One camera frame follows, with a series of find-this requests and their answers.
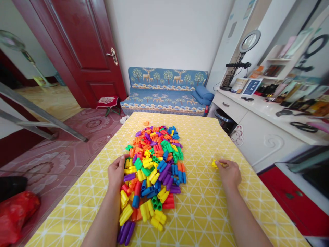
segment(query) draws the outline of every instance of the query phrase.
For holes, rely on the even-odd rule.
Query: picture frame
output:
[[[243,88],[241,94],[249,95],[249,96],[253,95],[254,92],[256,92],[257,88],[260,86],[262,80],[263,80],[263,78],[249,79],[249,81]]]

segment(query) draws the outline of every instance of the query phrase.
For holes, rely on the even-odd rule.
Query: electric fan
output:
[[[45,81],[45,85],[43,85],[42,87],[57,86],[57,84],[50,84],[47,81],[47,79],[43,76],[41,71],[35,65],[35,62],[30,56],[30,54],[25,50],[25,44],[20,38],[18,38],[16,35],[8,31],[0,30],[0,42],[12,50],[20,51],[24,55],[24,57],[35,67],[35,69],[38,71],[42,79]]]

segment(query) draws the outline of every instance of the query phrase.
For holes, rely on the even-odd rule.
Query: blue sofa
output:
[[[120,103],[128,115],[134,111],[205,116],[209,105],[200,104],[192,92],[204,86],[207,71],[130,67],[129,97]]]

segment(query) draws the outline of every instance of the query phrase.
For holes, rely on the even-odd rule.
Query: blue pillow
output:
[[[192,96],[202,105],[210,105],[212,102],[211,100],[201,98],[197,91],[192,91]]]
[[[200,95],[201,99],[207,99],[210,101],[214,99],[214,95],[209,92],[204,86],[197,86],[195,90]]]

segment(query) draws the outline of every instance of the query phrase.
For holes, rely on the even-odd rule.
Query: ladder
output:
[[[37,105],[33,104],[31,101],[27,100],[23,96],[21,96],[19,93],[16,93],[14,90],[11,88],[7,87],[3,83],[0,82],[0,93],[3,94],[4,96],[10,98],[11,100],[15,101],[16,103],[24,106],[25,108],[30,109],[40,117],[43,117],[49,122],[31,122],[31,121],[23,121],[20,120],[19,118],[0,110],[0,117],[11,121],[19,126],[21,126],[24,129],[27,129],[35,134],[38,134],[44,138],[47,138],[48,140],[55,140],[56,137],[52,136],[41,129],[37,128],[38,127],[54,127],[54,128],[60,128],[67,133],[73,135],[74,137],[78,138],[81,141],[87,142],[88,138],[84,137],[80,133],[76,132],[74,129],[71,129],[69,126],[55,118],[54,116],[50,115],[48,112],[45,110],[41,109]]]

